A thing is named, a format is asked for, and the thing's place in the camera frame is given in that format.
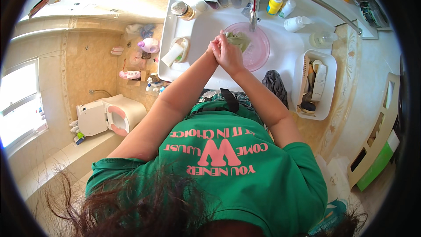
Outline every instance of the faucet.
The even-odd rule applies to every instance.
[[[260,0],[250,0],[250,19],[248,21],[248,29],[254,32],[258,21],[257,14],[259,12]]]

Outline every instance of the jar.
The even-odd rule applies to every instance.
[[[171,5],[171,13],[183,20],[192,20],[194,18],[194,9],[182,1],[176,1]]]

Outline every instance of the pink toilet seat cover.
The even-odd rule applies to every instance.
[[[111,129],[118,135],[121,135],[121,136],[128,135],[126,130],[116,127],[115,124],[111,124]]]
[[[121,116],[121,118],[126,118],[126,114],[124,113],[124,111],[117,106],[108,106],[108,113],[116,113],[119,116]]]
[[[123,118],[123,119],[126,117],[126,114],[124,113],[124,111],[121,110],[117,106],[109,106],[108,107],[108,113],[116,113],[119,116],[121,116],[121,118]],[[111,124],[111,129],[118,135],[121,135],[121,136],[127,136],[128,135],[126,130],[124,130],[122,128],[118,128],[115,124]]]

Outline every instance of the green cloth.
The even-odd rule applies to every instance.
[[[243,32],[237,32],[237,34],[225,32],[225,36],[227,36],[228,43],[239,46],[242,52],[244,52],[250,44],[250,39]]]
[[[193,110],[221,105],[212,103],[200,103]],[[200,188],[219,198],[210,203],[215,220],[248,222],[266,236],[307,233],[323,218],[328,198],[312,150],[302,142],[277,147],[247,111],[239,110],[245,117],[229,111],[188,116],[169,133],[153,161],[109,158],[93,163],[87,195],[105,180],[133,174],[142,178],[135,189],[140,192],[154,171],[170,165],[173,172],[195,178]]]

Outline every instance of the hand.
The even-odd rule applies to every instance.
[[[221,30],[219,36],[210,43],[216,61],[229,76],[233,77],[236,73],[245,70],[243,53],[238,46],[228,43],[224,31]]]

